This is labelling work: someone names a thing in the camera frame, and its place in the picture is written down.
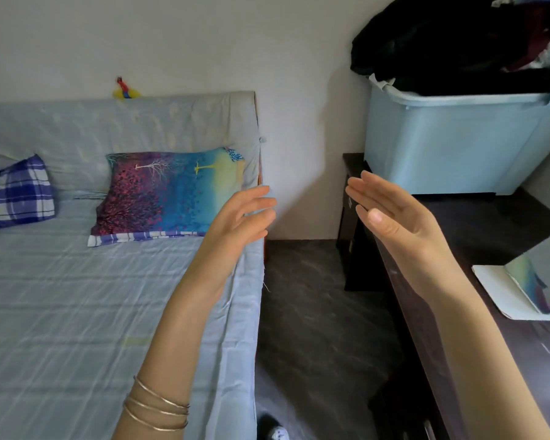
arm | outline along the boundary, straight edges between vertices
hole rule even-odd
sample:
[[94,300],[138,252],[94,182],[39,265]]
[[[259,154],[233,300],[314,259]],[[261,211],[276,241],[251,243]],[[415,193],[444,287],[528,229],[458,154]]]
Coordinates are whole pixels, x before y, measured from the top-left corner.
[[[207,317],[220,299],[226,279],[235,267],[245,245],[267,235],[267,226],[275,219],[275,199],[263,198],[268,186],[236,193],[212,222],[198,252],[179,282],[159,325],[137,378],[163,399],[186,407],[198,363],[199,347]],[[245,216],[257,210],[256,214]],[[179,413],[174,405],[154,397],[138,382],[130,397],[166,413]],[[140,420],[160,428],[178,428],[186,415],[162,414],[127,399],[128,410]],[[156,431],[135,421],[124,409],[113,440],[183,438],[183,429]]]
[[349,179],[346,192],[432,309],[471,437],[550,440],[550,427],[497,324],[434,216],[408,192],[369,172]]

light blue plastic bin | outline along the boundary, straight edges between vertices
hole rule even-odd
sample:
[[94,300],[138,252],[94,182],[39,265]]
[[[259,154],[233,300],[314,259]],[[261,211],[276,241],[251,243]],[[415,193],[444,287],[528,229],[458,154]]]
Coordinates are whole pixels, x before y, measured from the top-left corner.
[[550,94],[423,97],[373,82],[365,160],[411,194],[512,194],[550,152]]

floor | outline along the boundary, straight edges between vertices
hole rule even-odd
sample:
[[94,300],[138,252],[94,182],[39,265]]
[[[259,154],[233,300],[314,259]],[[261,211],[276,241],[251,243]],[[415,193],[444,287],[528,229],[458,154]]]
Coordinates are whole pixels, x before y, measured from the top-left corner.
[[383,295],[343,290],[332,240],[267,244],[257,415],[291,440],[376,439],[367,401],[402,358]]

colorful pillow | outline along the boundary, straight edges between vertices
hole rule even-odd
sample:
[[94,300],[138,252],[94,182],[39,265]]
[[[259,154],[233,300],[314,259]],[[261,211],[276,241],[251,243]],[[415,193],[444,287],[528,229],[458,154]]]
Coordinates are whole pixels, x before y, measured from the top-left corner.
[[112,181],[96,208],[89,247],[203,236],[243,181],[244,159],[229,148],[206,152],[110,154]]
[[53,191],[39,156],[0,170],[0,228],[54,217]]

fabric-covered headboard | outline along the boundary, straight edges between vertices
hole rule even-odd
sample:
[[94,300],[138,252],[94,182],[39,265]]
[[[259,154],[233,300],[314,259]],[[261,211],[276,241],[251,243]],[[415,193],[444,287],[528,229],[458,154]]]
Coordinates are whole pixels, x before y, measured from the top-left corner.
[[259,178],[258,132],[252,91],[0,103],[0,169],[36,153],[55,187],[106,192],[107,154],[230,147],[246,160],[248,188]]

